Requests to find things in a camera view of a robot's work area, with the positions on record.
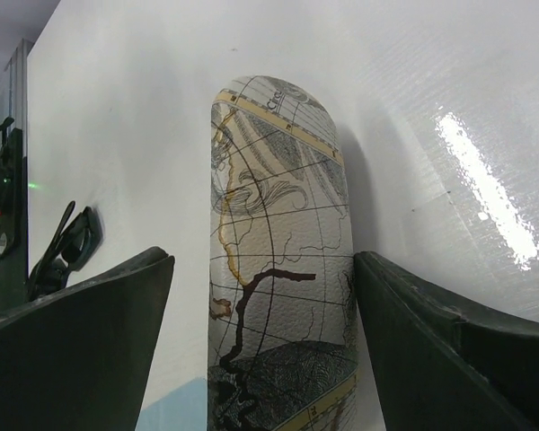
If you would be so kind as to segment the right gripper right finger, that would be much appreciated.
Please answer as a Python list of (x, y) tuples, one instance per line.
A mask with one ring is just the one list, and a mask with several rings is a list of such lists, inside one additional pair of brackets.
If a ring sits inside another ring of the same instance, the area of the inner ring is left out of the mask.
[(355, 293), (390, 430), (539, 430), (539, 322), (418, 277), (373, 251)]

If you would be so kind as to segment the map print glasses case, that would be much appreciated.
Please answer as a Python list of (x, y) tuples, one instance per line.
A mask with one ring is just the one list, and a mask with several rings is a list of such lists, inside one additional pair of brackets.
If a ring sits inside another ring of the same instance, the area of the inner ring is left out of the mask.
[(350, 430), (358, 316), (336, 126), (312, 94), (235, 78), (211, 107), (208, 428)]

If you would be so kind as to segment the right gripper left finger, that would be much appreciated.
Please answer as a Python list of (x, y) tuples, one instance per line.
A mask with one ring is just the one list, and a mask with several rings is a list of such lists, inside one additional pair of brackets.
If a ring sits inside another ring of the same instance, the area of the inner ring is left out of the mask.
[(134, 429), (174, 262), (152, 247), (0, 313), (0, 430)]

